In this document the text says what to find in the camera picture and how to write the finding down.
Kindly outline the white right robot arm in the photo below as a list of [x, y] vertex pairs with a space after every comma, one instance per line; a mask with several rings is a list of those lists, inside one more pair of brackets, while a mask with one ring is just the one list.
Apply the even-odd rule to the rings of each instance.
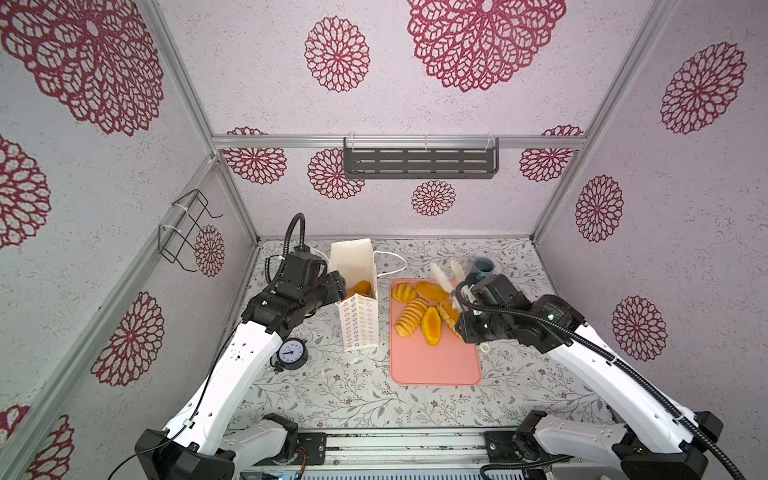
[[515, 340], [567, 367], [611, 407], [615, 424], [570, 421], [530, 412], [513, 432], [510, 468], [540, 469], [582, 459], [629, 479], [701, 479], [714, 456], [742, 475], [718, 447], [722, 422], [677, 403], [611, 350], [584, 316], [562, 298], [529, 300], [504, 275], [453, 283], [436, 264], [437, 284], [451, 296], [456, 330], [467, 344]]

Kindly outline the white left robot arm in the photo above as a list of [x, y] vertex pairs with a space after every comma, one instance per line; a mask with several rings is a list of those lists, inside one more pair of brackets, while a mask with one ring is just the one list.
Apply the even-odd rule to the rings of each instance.
[[252, 297], [210, 373], [160, 430], [145, 430], [135, 455], [149, 479], [237, 479], [269, 458], [289, 460], [295, 425], [269, 416], [255, 427], [225, 432], [253, 381], [292, 331], [319, 309], [342, 300], [344, 278], [326, 260], [300, 246], [284, 254], [277, 273]]

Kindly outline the yellow oval fake bread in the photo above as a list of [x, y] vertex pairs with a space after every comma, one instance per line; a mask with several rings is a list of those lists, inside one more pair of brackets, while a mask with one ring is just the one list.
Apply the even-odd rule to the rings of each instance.
[[421, 330], [428, 345], [437, 346], [441, 340], [442, 319], [435, 307], [429, 307], [421, 320]]

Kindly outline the white paper gift bag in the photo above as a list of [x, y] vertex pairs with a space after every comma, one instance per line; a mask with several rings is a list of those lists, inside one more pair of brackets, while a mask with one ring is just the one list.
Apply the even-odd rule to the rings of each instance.
[[[391, 256], [400, 262], [398, 268], [379, 273], [376, 256]], [[378, 280], [406, 269], [407, 261], [399, 254], [375, 250], [368, 238], [331, 244], [330, 270], [345, 280], [345, 293], [335, 303], [347, 352], [379, 345]]]

